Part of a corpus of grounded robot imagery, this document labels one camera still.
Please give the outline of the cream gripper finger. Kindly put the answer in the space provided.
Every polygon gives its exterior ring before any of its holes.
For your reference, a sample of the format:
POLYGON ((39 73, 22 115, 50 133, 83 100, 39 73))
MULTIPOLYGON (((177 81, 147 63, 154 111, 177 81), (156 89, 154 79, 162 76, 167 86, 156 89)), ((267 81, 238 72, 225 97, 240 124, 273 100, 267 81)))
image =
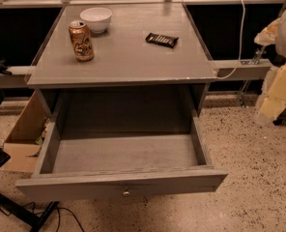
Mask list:
POLYGON ((260 33, 254 38, 254 42, 261 46, 268 46, 271 44, 279 45, 279 39, 277 37, 278 25, 280 18, 272 21, 266 26, 260 33))
POLYGON ((262 86, 262 94, 256 102, 254 121, 266 125, 276 120, 286 108, 286 64, 272 66, 262 86))

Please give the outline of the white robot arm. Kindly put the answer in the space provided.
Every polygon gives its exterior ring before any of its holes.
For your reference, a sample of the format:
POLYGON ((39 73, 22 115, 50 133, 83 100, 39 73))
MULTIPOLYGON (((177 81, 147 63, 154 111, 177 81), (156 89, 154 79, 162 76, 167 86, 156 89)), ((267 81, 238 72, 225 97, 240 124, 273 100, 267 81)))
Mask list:
MULTIPOLYGON (((286 58, 286 10, 281 18, 265 27, 254 39, 259 45, 275 45, 276 53, 286 58)), ((286 108, 286 63, 271 67, 262 85, 262 94, 256 102, 254 121, 266 125, 276 120, 286 108)))

